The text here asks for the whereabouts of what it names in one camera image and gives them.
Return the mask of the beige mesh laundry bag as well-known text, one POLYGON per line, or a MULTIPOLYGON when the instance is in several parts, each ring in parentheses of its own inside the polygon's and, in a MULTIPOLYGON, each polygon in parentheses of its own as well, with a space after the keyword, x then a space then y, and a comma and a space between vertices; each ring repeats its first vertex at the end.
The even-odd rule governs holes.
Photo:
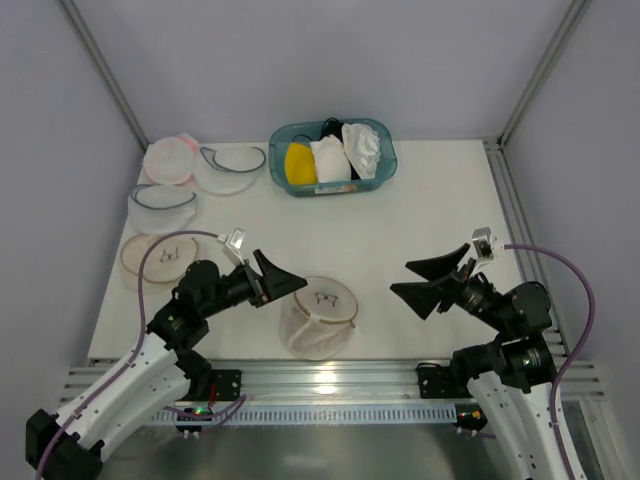
POLYGON ((308 276, 306 281, 304 288, 283 301, 280 341, 299 358, 327 360, 348 344, 359 304, 352 291, 337 280, 308 276))

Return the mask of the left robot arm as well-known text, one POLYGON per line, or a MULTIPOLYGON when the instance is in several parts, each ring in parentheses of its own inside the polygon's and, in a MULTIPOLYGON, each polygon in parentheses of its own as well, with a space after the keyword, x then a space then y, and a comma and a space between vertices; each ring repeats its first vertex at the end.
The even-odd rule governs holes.
POLYGON ((81 395, 54 413, 43 409, 26 424, 26 461, 38 479, 94 479, 111 453, 159 410, 207 394, 211 363, 195 352, 209 318, 243 302, 260 308, 304 287, 304 278, 269 261, 242 262, 227 275, 216 263, 192 263, 130 352, 81 395))

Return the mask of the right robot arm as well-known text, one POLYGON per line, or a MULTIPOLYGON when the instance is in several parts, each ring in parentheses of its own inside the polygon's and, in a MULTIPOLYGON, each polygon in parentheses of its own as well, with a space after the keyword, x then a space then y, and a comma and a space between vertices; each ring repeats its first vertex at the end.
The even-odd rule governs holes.
POLYGON ((539 282, 499 292, 483 269, 503 247, 477 236, 452 253, 406 263, 420 281, 390 289, 421 319, 457 306, 495 330, 494 339, 452 354, 456 386, 478 403, 514 479, 585 476, 561 406, 557 370, 544 332, 551 301, 539 282))

